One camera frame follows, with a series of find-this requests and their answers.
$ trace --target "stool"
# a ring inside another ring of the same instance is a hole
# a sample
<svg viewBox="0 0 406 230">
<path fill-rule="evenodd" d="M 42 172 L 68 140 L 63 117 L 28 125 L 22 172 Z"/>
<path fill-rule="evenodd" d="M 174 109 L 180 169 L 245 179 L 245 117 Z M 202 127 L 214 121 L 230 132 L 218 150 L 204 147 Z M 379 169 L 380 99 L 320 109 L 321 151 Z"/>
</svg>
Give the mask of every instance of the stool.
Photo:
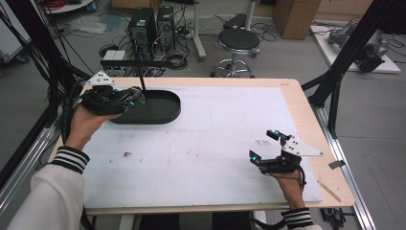
<svg viewBox="0 0 406 230">
<path fill-rule="evenodd" d="M 238 55 L 254 55 L 259 46 L 259 38 L 252 32 L 242 29 L 227 29 L 218 35 L 218 45 L 233 52 L 231 59 L 221 60 L 212 71 L 212 77 L 253 78 L 250 67 L 238 60 Z"/>
</svg>

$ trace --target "striped sleeve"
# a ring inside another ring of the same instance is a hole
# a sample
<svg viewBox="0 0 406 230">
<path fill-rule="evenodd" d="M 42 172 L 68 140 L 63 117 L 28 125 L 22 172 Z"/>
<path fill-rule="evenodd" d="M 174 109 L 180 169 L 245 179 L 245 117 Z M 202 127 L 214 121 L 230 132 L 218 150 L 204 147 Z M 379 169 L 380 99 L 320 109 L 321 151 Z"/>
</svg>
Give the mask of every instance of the striped sleeve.
<svg viewBox="0 0 406 230">
<path fill-rule="evenodd" d="M 299 227 L 306 227 L 313 224 L 311 220 L 310 211 L 308 208 L 301 208 L 282 212 L 284 221 L 287 224 L 288 229 L 294 229 Z"/>
<path fill-rule="evenodd" d="M 56 156 L 51 164 L 82 174 L 89 160 L 89 156 L 81 150 L 63 146 L 57 149 Z"/>
</svg>

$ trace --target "metal stool leg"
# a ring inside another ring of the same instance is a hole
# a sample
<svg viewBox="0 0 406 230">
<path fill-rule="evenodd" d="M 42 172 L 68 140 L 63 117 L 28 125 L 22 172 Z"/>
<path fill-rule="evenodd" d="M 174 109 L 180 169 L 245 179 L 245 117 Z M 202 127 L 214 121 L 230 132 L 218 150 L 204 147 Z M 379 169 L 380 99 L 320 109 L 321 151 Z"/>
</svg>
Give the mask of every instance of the metal stool leg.
<svg viewBox="0 0 406 230">
<path fill-rule="evenodd" d="M 214 69 L 214 76 L 219 78 L 251 78 L 251 69 L 245 62 L 237 58 L 238 54 L 233 53 L 231 59 L 221 60 Z"/>
</svg>

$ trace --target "cardboard box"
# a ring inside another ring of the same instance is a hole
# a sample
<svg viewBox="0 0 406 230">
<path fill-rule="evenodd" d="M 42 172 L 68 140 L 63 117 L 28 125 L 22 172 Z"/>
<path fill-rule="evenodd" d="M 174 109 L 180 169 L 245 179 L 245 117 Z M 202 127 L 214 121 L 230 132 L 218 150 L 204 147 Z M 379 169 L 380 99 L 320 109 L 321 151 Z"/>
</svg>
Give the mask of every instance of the cardboard box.
<svg viewBox="0 0 406 230">
<path fill-rule="evenodd" d="M 257 1 L 254 7 L 254 16 L 272 16 L 275 6 L 264 5 Z"/>
<path fill-rule="evenodd" d="M 278 0 L 273 12 L 281 38 L 305 39 L 322 0 Z"/>
<path fill-rule="evenodd" d="M 111 5 L 113 8 L 120 9 L 136 9 L 139 7 L 153 8 L 156 12 L 161 0 L 112 0 Z"/>
<path fill-rule="evenodd" d="M 372 0 L 322 0 L 316 18 L 327 20 L 351 20 L 362 17 Z"/>
</svg>

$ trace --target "black tray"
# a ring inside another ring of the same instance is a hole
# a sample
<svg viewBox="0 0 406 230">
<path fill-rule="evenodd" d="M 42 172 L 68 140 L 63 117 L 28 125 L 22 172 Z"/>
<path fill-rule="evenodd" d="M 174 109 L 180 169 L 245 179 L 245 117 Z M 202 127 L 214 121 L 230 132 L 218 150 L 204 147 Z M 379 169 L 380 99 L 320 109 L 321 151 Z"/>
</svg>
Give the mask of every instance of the black tray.
<svg viewBox="0 0 406 230">
<path fill-rule="evenodd" d="M 145 90 L 146 103 L 137 103 L 122 116 L 111 120 L 115 124 L 161 125 L 172 122 L 180 114 L 179 97 L 167 90 Z"/>
</svg>

